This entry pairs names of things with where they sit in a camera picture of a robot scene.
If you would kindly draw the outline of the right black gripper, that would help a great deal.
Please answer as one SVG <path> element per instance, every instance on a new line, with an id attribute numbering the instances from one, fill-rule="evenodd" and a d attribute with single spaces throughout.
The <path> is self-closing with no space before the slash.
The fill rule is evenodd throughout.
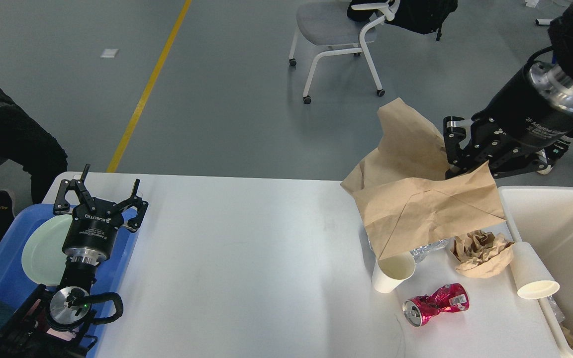
<path id="1" fill-rule="evenodd" d="M 551 161 L 539 149 L 573 140 L 573 79 L 557 64 L 526 64 L 473 116 L 469 132 L 461 121 L 443 119 L 446 179 L 479 168 L 486 158 L 495 179 L 544 170 Z"/>

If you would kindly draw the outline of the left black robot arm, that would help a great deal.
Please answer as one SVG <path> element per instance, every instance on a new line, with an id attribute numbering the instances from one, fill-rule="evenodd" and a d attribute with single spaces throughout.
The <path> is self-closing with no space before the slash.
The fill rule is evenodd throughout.
<path id="1" fill-rule="evenodd" d="M 120 294 L 97 280 L 111 262 L 121 230 L 136 233 L 148 202 L 135 179 L 121 202 L 93 197 L 86 188 L 86 165 L 79 179 L 64 179 L 52 213 L 63 218 L 66 233 L 50 234 L 57 243 L 55 284 L 41 280 L 0 327 L 0 358 L 84 358 L 98 338 L 89 328 L 112 323 L 124 313 Z"/>

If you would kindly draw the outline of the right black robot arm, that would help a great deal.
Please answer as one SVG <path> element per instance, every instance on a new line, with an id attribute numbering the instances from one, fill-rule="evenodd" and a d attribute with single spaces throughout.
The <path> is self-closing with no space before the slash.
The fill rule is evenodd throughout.
<path id="1" fill-rule="evenodd" d="M 551 45 L 535 52 L 472 117 L 467 131 L 457 116 L 444 118 L 444 145 L 452 178 L 487 164 L 496 178 L 542 172 L 555 164 L 573 136 L 573 2 L 551 21 Z"/>

